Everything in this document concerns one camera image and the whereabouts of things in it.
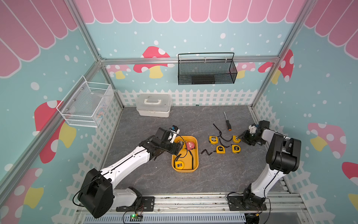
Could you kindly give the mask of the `yellow storage tray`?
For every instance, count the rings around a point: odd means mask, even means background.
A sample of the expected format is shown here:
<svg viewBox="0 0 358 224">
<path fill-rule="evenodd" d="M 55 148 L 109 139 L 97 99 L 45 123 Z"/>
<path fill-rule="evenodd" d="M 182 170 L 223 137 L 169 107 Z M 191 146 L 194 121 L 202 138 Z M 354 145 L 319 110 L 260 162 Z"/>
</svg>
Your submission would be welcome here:
<svg viewBox="0 0 358 224">
<path fill-rule="evenodd" d="M 195 143 L 195 149 L 188 150 L 186 148 L 186 142 L 188 142 L 188 141 L 192 141 Z M 172 161 L 171 161 L 172 168 L 179 173 L 194 172 L 199 167 L 199 150 L 198 150 L 198 142 L 197 142 L 196 138 L 193 136 L 183 136 L 183 138 L 178 136 L 178 137 L 176 137 L 174 142 L 175 143 L 179 143 L 179 142 L 184 143 L 185 142 L 184 146 L 179 151 L 179 155 L 178 155 L 180 157 L 179 160 L 184 162 L 184 169 L 176 170 L 174 168 L 174 160 L 176 157 L 178 157 L 175 155 L 172 156 Z"/>
</svg>

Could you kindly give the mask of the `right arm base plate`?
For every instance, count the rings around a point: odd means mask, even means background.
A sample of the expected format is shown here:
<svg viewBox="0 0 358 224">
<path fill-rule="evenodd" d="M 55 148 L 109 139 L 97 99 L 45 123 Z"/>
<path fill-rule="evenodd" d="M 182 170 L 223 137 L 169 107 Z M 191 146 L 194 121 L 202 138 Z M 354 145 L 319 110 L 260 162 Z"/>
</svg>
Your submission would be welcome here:
<svg viewBox="0 0 358 224">
<path fill-rule="evenodd" d="M 267 206 L 265 198 L 261 197 L 244 197 L 242 195 L 229 195 L 227 202 L 230 211 L 266 211 Z"/>
</svg>

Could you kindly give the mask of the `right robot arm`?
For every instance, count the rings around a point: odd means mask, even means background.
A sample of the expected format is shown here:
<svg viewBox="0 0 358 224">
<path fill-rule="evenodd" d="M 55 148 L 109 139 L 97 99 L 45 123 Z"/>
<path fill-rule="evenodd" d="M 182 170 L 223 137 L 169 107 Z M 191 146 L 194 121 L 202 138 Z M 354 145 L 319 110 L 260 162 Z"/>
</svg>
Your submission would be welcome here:
<svg viewBox="0 0 358 224">
<path fill-rule="evenodd" d="M 250 146 L 268 144 L 263 172 L 244 190 L 244 200 L 252 203 L 264 203 L 276 182 L 299 168 L 301 141 L 273 131 L 269 125 L 269 121 L 261 120 L 241 135 L 241 140 Z"/>
</svg>

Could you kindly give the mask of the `yellow tape measure tray front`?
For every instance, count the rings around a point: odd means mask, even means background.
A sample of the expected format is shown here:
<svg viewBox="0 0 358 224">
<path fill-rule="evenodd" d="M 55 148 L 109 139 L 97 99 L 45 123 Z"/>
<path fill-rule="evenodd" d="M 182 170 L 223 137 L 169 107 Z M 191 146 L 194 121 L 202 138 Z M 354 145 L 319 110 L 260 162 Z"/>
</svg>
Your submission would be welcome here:
<svg viewBox="0 0 358 224">
<path fill-rule="evenodd" d="M 223 140 L 223 141 L 226 141 L 226 142 L 234 142 L 234 143 L 240 143 L 241 142 L 241 139 L 240 139 L 240 137 L 239 136 L 237 136 L 237 135 L 233 135 L 230 139 L 225 139 L 225 138 L 223 138 L 223 137 L 221 137 L 221 139 Z"/>
</svg>

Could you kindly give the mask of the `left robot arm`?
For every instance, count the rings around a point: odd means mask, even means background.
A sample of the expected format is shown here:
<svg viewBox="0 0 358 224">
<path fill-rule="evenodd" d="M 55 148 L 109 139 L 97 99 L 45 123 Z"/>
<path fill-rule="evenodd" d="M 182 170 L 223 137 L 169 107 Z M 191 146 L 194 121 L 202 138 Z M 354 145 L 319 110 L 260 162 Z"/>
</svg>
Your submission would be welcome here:
<svg viewBox="0 0 358 224">
<path fill-rule="evenodd" d="M 174 140 L 180 129 L 172 126 L 169 129 L 160 127 L 155 135 L 141 141 L 127 156 L 116 163 L 87 172 L 80 190 L 74 195 L 79 207 L 85 207 L 94 217 L 102 217 L 109 210 L 126 208 L 137 211 L 142 207 L 142 194 L 133 187 L 116 190 L 115 187 L 131 172 L 164 152 L 179 155 L 184 144 Z"/>
</svg>

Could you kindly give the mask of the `yellow tape measure with strap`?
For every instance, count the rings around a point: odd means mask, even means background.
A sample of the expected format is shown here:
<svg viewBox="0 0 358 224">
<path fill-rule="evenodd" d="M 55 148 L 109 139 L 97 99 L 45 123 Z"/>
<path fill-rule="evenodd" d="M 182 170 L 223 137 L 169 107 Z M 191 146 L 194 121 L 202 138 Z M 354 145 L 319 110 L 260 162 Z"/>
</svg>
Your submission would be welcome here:
<svg viewBox="0 0 358 224">
<path fill-rule="evenodd" d="M 202 154 L 207 154 L 208 156 L 212 155 L 212 154 L 225 154 L 225 148 L 221 145 L 217 146 L 216 149 L 214 151 L 209 152 L 207 149 L 204 149 L 201 151 L 201 155 Z"/>
</svg>

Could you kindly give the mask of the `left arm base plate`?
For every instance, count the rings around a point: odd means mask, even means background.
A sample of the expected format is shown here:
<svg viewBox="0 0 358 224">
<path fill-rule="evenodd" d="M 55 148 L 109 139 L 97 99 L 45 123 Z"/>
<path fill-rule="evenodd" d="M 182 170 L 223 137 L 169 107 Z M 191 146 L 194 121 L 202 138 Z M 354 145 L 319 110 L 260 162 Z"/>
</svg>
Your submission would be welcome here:
<svg viewBox="0 0 358 224">
<path fill-rule="evenodd" d="M 121 206 L 117 207 L 117 212 L 126 212 L 126 211 L 149 211 L 154 210 L 155 197 L 138 197 L 131 206 Z"/>
</svg>

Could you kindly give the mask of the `pink round tape measure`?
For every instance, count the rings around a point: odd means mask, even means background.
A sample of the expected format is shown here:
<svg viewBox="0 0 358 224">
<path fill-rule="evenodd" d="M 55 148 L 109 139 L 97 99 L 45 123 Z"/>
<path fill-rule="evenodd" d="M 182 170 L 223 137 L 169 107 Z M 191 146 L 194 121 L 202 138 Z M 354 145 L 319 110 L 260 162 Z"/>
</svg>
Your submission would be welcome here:
<svg viewBox="0 0 358 224">
<path fill-rule="evenodd" d="M 187 148 L 188 150 L 193 150 L 193 149 L 195 149 L 195 143 L 192 142 L 192 141 L 186 142 L 186 148 Z"/>
</svg>

